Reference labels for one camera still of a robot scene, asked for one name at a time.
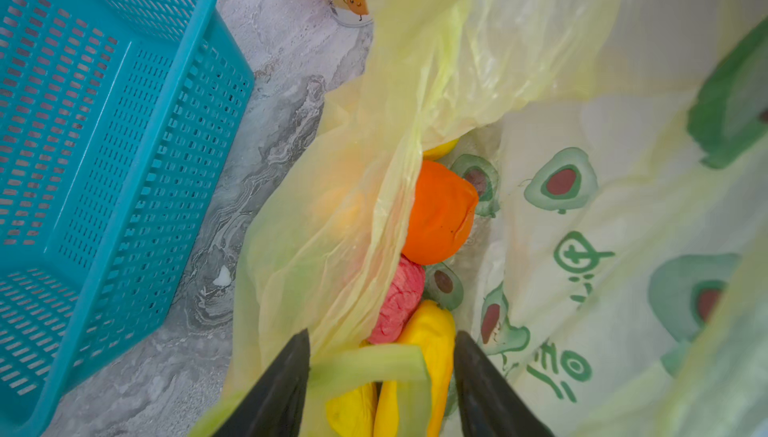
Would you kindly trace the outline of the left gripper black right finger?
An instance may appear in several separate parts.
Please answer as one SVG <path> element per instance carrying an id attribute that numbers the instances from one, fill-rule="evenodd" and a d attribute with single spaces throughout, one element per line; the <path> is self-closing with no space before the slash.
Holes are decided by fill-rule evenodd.
<path id="1" fill-rule="evenodd" d="M 552 436 L 467 332 L 457 333 L 453 359 L 464 436 Z"/>

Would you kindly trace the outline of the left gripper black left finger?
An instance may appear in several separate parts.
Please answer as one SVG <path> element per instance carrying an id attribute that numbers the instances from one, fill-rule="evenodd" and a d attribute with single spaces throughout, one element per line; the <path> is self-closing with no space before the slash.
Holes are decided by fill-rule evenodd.
<path id="1" fill-rule="evenodd" d="M 213 435 L 298 436 L 309 372 L 310 339 L 304 329 L 289 339 Z"/>

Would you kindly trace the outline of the yellow toy fruit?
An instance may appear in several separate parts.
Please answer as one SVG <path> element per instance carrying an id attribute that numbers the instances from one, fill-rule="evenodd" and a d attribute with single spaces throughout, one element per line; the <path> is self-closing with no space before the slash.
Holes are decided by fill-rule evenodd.
<path id="1" fill-rule="evenodd" d="M 438 436 L 453 376 L 456 326 L 437 303 L 422 302 L 398 343 L 416 356 L 415 375 L 381 386 L 375 436 Z"/>

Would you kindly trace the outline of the orange toy fruit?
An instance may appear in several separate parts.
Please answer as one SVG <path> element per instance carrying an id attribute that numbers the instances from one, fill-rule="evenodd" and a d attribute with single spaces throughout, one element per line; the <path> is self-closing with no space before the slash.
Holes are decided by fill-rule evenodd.
<path id="1" fill-rule="evenodd" d="M 428 266 L 454 256 L 471 233 L 479 196 L 444 165 L 423 161 L 402 254 Z"/>

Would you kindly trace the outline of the yellow plastic bag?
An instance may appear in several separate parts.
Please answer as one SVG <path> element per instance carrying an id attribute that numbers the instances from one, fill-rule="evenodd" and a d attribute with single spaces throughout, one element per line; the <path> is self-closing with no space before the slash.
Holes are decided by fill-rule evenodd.
<path id="1" fill-rule="evenodd" d="M 415 375 L 367 339 L 423 161 L 477 190 L 428 266 L 552 436 L 767 432 L 767 0 L 368 0 L 364 73 L 247 229 L 214 436 L 307 329 L 298 436 Z"/>

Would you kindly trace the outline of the pink toy fruit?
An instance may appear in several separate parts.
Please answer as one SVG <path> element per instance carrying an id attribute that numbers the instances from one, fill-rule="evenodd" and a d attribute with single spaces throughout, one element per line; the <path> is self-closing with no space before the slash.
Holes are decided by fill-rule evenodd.
<path id="1" fill-rule="evenodd" d="M 368 337 L 370 344 L 394 343 L 421 302 L 426 272 L 423 266 L 400 257 L 398 267 Z"/>

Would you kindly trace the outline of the yellow toy banana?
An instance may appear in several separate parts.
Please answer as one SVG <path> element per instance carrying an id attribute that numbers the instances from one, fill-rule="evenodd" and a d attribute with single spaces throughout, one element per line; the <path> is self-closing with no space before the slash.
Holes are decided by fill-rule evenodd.
<path id="1" fill-rule="evenodd" d="M 326 403 L 326 418 L 341 437 L 371 437 L 378 404 L 377 385 L 367 383 Z"/>

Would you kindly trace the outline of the teal plastic basket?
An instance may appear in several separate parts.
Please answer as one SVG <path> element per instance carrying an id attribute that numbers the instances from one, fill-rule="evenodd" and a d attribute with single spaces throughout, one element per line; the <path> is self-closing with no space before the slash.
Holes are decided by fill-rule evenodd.
<path id="1" fill-rule="evenodd" d="M 254 79 L 217 0 L 1 0 L 1 432 L 164 321 Z"/>

